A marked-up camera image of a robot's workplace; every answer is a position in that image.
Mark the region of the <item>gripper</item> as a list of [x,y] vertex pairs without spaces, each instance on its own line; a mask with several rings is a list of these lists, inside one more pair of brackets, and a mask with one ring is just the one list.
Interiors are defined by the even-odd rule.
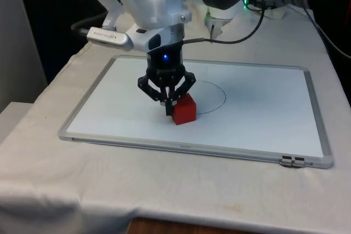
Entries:
[[[183,42],[177,42],[148,52],[146,75],[138,78],[138,87],[148,97],[164,103],[167,116],[172,115],[173,103],[183,98],[196,82],[192,72],[185,72],[182,46]],[[169,87],[168,97],[164,88],[159,92],[149,85],[149,79],[156,82],[179,82],[183,76],[184,82],[178,88],[174,85]]]

